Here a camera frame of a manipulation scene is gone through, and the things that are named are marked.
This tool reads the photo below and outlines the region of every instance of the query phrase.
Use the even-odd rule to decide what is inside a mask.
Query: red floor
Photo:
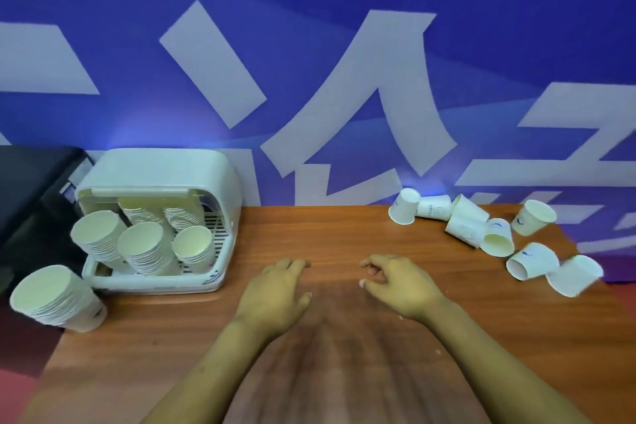
[[[636,318],[636,284],[611,285]],[[0,424],[15,424],[62,333],[16,314],[0,297]]]

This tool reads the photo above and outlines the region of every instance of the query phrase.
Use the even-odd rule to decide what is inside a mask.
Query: black object
[[[10,290],[29,273],[66,265],[81,275],[86,255],[69,235],[80,218],[60,191],[87,159],[73,147],[0,146],[0,267],[11,268]]]

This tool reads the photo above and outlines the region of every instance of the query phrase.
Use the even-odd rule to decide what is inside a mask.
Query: person's arm
[[[411,260],[372,255],[362,261],[370,275],[360,286],[398,314],[425,324],[453,356],[494,424],[589,424],[569,400],[551,388],[484,332],[431,277]]]
[[[234,319],[201,361],[150,411],[142,424],[220,424],[243,378],[267,345],[287,332],[311,301],[294,301],[306,260],[283,259],[247,286]]]

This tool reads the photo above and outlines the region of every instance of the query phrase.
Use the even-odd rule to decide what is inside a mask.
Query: wooden tabletop
[[[511,220],[516,205],[491,205]],[[136,424],[211,346],[249,279],[285,257],[310,259],[312,304],[243,382],[227,423],[487,423],[457,365],[422,325],[358,287],[370,253],[409,257],[491,336],[596,423],[636,419],[636,329],[603,283],[576,299],[545,278],[518,282],[504,259],[444,233],[399,226],[386,206],[244,208],[225,286],[214,293],[111,297],[88,334],[67,332],[22,423]],[[530,238],[576,253],[556,226]]]

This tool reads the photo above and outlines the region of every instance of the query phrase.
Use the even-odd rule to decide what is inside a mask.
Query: hand
[[[360,286],[406,318],[425,323],[439,303],[448,302],[429,274],[407,258],[375,254],[360,265],[369,267],[370,275],[381,271],[387,279],[385,284],[363,279]]]
[[[287,332],[312,299],[311,293],[305,293],[294,301],[298,278],[309,266],[307,260],[285,258],[266,267],[243,292],[234,320],[249,325],[267,341]]]

